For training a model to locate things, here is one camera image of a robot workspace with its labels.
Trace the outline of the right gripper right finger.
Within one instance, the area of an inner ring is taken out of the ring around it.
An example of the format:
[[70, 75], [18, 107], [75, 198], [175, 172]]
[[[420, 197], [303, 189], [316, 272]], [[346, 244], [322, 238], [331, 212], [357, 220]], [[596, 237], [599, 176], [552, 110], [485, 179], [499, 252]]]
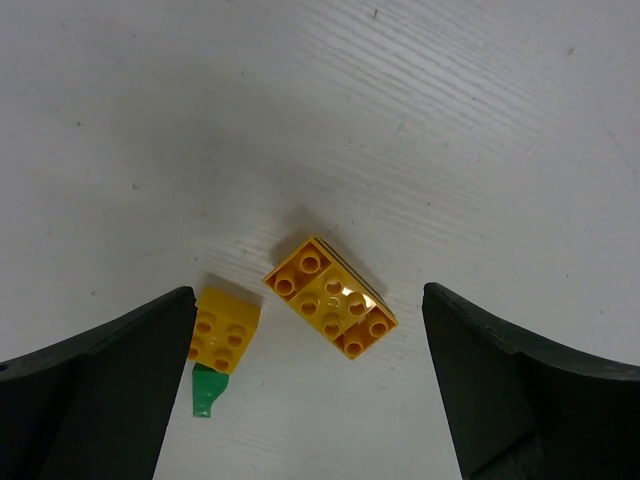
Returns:
[[636, 479], [639, 369], [425, 285], [426, 337], [465, 479]]

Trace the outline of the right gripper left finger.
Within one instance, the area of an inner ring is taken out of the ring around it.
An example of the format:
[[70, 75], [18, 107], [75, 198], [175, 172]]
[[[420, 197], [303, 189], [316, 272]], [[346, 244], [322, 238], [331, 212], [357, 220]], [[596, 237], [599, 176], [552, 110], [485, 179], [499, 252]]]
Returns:
[[2, 362], [2, 478], [152, 478], [195, 316], [182, 286]]

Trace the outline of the small yellow lego brick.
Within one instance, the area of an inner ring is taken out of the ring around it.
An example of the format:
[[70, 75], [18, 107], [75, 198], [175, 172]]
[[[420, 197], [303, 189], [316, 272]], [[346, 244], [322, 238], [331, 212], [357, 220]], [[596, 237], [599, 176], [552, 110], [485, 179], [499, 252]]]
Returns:
[[257, 331], [260, 307], [205, 287], [196, 308], [188, 359], [231, 375]]

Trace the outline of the large yellow lego brick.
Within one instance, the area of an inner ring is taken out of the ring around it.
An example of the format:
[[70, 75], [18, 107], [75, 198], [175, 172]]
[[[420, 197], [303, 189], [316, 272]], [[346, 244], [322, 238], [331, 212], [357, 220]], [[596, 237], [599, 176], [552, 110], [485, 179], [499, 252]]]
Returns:
[[350, 360], [398, 326], [382, 296], [318, 236], [306, 239], [263, 282]]

